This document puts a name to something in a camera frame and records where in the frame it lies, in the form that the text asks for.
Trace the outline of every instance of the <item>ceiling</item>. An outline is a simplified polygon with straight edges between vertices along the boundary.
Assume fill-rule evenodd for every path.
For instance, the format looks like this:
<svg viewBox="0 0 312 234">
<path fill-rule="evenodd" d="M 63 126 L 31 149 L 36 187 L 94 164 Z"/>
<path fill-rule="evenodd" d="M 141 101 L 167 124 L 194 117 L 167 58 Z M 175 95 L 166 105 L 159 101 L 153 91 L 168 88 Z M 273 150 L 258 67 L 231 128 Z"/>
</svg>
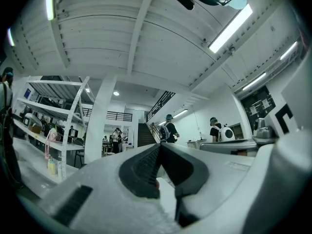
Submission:
<svg viewBox="0 0 312 234">
<path fill-rule="evenodd" d="M 242 87 L 296 38 L 285 2 L 248 3 L 253 14 L 214 54 L 203 39 L 212 42 L 235 9 L 199 1 L 187 11 L 176 0 L 63 0 L 48 21 L 45 0 L 29 0 L 12 25 L 16 46 L 6 41 L 4 50 L 25 75 L 91 76 L 94 90 L 106 73 L 116 73 L 119 98 L 132 103 L 152 105 L 155 89 L 208 97 L 224 83 Z"/>
</svg>

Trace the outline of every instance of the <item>chair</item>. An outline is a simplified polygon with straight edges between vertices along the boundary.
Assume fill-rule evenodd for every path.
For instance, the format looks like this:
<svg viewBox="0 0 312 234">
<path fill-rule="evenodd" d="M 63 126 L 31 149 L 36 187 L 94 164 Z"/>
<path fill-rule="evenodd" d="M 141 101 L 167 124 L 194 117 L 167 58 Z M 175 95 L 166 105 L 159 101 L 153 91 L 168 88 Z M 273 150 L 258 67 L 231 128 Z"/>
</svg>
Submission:
<svg viewBox="0 0 312 234">
<path fill-rule="evenodd" d="M 77 139 L 75 139 L 74 144 L 76 144 L 78 146 L 83 146 L 83 140 L 81 138 L 77 138 Z M 82 163 L 81 157 L 84 158 L 84 150 L 76 150 L 75 160 L 74 160 L 74 167 L 76 167 L 76 157 L 77 156 L 79 156 L 80 164 L 81 164 L 81 167 L 82 167 L 83 163 Z"/>
</svg>

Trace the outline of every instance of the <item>black bag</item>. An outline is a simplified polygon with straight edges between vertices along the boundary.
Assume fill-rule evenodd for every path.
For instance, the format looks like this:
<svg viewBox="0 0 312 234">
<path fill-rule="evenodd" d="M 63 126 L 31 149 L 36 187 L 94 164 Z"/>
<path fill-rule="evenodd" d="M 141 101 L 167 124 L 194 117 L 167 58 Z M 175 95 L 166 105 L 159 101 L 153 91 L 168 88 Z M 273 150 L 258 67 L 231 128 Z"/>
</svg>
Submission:
<svg viewBox="0 0 312 234">
<path fill-rule="evenodd" d="M 15 189 L 19 189 L 22 187 L 22 183 L 18 160 L 13 148 L 13 115 L 11 108 L 13 96 L 9 105 L 6 105 L 6 85 L 4 83 L 2 85 L 4 108 L 0 111 L 0 163 L 10 184 Z"/>
</svg>

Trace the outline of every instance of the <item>ceiling light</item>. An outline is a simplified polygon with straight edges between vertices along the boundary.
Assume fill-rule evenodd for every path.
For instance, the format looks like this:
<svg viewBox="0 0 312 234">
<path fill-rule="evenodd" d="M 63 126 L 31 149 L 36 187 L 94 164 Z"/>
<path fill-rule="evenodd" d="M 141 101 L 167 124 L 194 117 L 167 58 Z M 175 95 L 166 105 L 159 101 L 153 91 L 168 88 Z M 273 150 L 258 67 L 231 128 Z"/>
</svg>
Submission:
<svg viewBox="0 0 312 234">
<path fill-rule="evenodd" d="M 250 5 L 247 4 L 234 20 L 223 30 L 220 36 L 210 45 L 210 50 L 216 53 L 230 37 L 240 28 L 247 18 L 253 13 Z"/>
<path fill-rule="evenodd" d="M 45 8 L 47 11 L 47 18 L 48 20 L 52 20 L 54 18 L 54 0 L 45 0 Z"/>
<path fill-rule="evenodd" d="M 243 88 L 243 90 L 246 90 L 247 88 L 249 88 L 250 86 L 254 85 L 257 81 L 261 80 L 262 78 L 264 78 L 266 75 L 266 73 L 263 73 L 262 75 L 260 75 L 257 79 L 255 79 L 254 81 L 252 81 L 251 83 L 249 83 L 246 87 Z"/>
<path fill-rule="evenodd" d="M 14 42 L 13 42 L 13 38 L 12 38 L 12 35 L 11 35 L 11 28 L 8 28 L 8 39 L 9 39 L 9 43 L 12 47 L 15 46 Z"/>
<path fill-rule="evenodd" d="M 297 42 L 295 41 L 294 44 L 281 56 L 280 60 L 284 59 L 286 55 L 288 55 L 294 47 L 297 45 Z"/>
<path fill-rule="evenodd" d="M 179 114 L 177 114 L 176 116 L 174 116 L 174 118 L 177 118 L 178 116 L 180 116 L 180 115 L 182 115 L 182 114 L 184 114 L 184 113 L 186 113 L 187 112 L 187 109 L 185 109 L 184 111 L 182 111 L 181 113 L 179 113 Z"/>
</svg>

